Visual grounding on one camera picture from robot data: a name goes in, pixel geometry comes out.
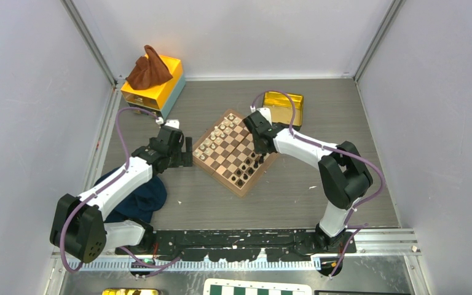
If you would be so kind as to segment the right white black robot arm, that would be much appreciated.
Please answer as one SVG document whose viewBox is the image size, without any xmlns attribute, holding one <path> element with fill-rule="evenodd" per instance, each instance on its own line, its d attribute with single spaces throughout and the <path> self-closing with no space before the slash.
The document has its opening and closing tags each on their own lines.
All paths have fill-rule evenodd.
<svg viewBox="0 0 472 295">
<path fill-rule="evenodd" d="M 243 123 L 258 154 L 285 154 L 317 169 L 328 204 L 315 227 L 315 242 L 324 252 L 334 251 L 340 245 L 353 206 L 373 184 L 356 146 L 349 141 L 318 141 L 285 124 L 274 124 L 266 108 L 255 110 Z"/>
</svg>

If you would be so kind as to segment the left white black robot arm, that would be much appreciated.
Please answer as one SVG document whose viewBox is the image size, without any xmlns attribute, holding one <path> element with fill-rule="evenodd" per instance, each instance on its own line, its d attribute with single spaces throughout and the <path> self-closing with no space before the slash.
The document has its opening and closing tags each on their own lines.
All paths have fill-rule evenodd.
<svg viewBox="0 0 472 295">
<path fill-rule="evenodd" d="M 141 254 L 153 249 L 152 227 L 135 218 L 107 223 L 106 218 L 135 189 L 168 168 L 192 165 L 192 138 L 185 137 L 178 120 L 167 120 L 147 146 L 132 152 L 127 162 L 78 196 L 65 194 L 55 209 L 49 241 L 82 263 L 103 251 L 132 246 Z"/>
</svg>

